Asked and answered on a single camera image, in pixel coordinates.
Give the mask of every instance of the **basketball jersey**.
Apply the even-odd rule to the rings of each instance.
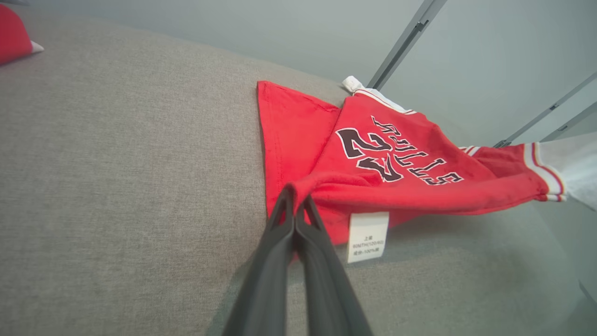
[[[354,77],[341,108],[267,81],[257,84],[270,213],[284,186],[309,194],[334,244],[351,213],[390,212],[389,226],[425,213],[477,215],[567,197],[541,145],[457,147],[423,114]]]

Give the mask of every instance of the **white clothing label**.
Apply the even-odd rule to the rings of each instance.
[[[389,212],[353,213],[350,215],[349,263],[379,258],[383,255],[389,221]]]

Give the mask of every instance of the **folded fabric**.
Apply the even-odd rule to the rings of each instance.
[[[0,64],[44,50],[29,39],[21,18],[4,5],[0,5],[0,32]]]
[[[392,227],[424,213],[477,215],[566,199],[561,172],[543,162],[544,144],[459,148],[423,114],[354,77],[343,84],[353,96],[338,108],[258,83],[268,212],[290,184],[296,204],[313,196],[340,244],[351,213],[389,211]]]

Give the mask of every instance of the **gray fabric cushion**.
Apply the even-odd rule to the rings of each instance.
[[[0,334],[218,335],[266,220],[256,81],[337,105],[346,93],[204,45],[12,8],[46,51],[0,67]],[[541,225],[529,206],[429,216],[347,273],[377,335],[529,334],[578,291]],[[289,272],[289,334],[304,335],[301,265]]]
[[[14,5],[29,6],[29,1],[27,1],[27,0],[0,0],[0,2],[5,2],[7,4],[14,4]]]

